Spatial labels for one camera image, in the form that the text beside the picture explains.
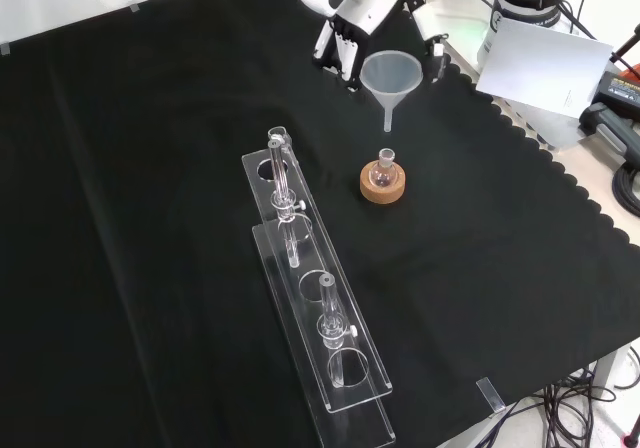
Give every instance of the glass test tube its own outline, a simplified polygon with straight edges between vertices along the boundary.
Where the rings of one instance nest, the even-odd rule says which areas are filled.
[[[320,275],[320,293],[322,295],[322,324],[320,326],[324,345],[330,350],[339,349],[344,343],[344,317],[340,313],[338,290],[335,277],[330,273]],[[329,358],[329,377],[336,388],[344,386],[342,354],[336,353]]]
[[[284,126],[276,126],[274,128],[271,128],[267,132],[267,134],[270,140],[279,139],[280,141],[282,141],[282,151],[284,151],[285,153],[289,153],[289,149],[291,148],[291,137],[289,136],[289,133],[287,133],[287,129]]]
[[[298,256],[298,241],[293,231],[294,211],[293,201],[289,193],[289,185],[287,183],[287,173],[284,168],[282,159],[283,142],[278,137],[269,140],[269,154],[271,156],[271,168],[273,170],[273,180],[276,185],[275,204],[278,211],[278,219],[280,220],[282,230],[284,232],[284,243],[287,248],[287,257],[289,265],[292,268],[300,266],[300,258]]]

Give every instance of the metal clip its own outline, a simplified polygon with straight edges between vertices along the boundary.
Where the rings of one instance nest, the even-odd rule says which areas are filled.
[[[500,395],[498,394],[496,389],[489,381],[489,378],[483,378],[479,381],[476,381],[476,385],[478,385],[478,388],[480,388],[480,391],[487,400],[487,403],[489,403],[489,406],[493,410],[494,415],[502,413],[504,410],[506,410],[507,407],[502,401],[502,398],[500,398]]]
[[[440,42],[433,45],[433,56],[434,58],[440,58],[440,67],[438,68],[438,74],[436,78],[433,80],[438,81],[441,80],[444,76],[444,69],[446,68],[446,58],[444,56],[444,45]]]

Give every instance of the white card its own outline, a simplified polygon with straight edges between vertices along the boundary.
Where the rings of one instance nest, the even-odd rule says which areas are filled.
[[[599,41],[503,18],[478,91],[578,118],[611,51]]]

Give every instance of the funnel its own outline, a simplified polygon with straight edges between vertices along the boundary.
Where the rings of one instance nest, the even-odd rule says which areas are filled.
[[[379,51],[362,64],[360,81],[384,108],[384,131],[391,131],[393,109],[422,81],[422,65],[402,51]]]

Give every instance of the acrylic test tube rack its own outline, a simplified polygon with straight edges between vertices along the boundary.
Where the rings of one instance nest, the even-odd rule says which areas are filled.
[[[380,401],[391,382],[286,130],[269,130],[268,148],[242,163],[262,218],[253,235],[322,446],[393,444]]]

